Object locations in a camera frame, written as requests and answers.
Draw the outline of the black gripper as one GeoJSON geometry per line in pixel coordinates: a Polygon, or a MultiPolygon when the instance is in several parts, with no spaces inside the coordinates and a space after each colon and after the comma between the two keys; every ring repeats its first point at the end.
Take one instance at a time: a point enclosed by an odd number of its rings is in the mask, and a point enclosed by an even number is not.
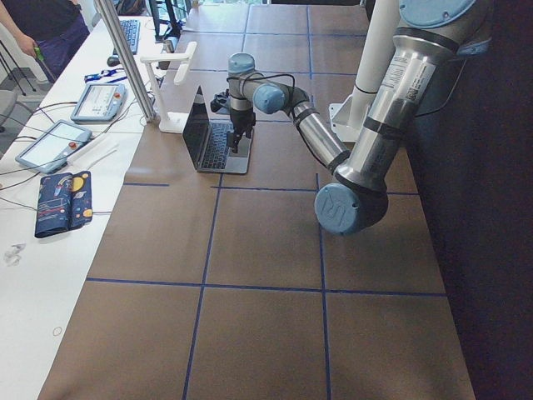
{"type": "Polygon", "coordinates": [[[250,138],[256,124],[252,103],[246,98],[233,97],[227,88],[214,96],[210,108],[214,113],[227,113],[230,116],[234,130],[227,131],[227,146],[233,153],[238,153],[242,134],[250,138]]]}

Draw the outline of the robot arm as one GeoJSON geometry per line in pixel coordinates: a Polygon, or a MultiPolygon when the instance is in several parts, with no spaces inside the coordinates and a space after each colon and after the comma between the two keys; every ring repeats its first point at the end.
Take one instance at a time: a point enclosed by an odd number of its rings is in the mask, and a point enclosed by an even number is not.
{"type": "Polygon", "coordinates": [[[285,113],[311,154],[334,176],[316,195],[315,214],[330,233],[346,235],[386,214],[385,177],[436,69],[484,53],[491,40],[491,1],[365,1],[370,25],[352,94],[325,121],[305,91],[256,70],[250,54],[228,61],[227,90],[211,103],[226,109],[236,149],[255,113],[285,113]]]}

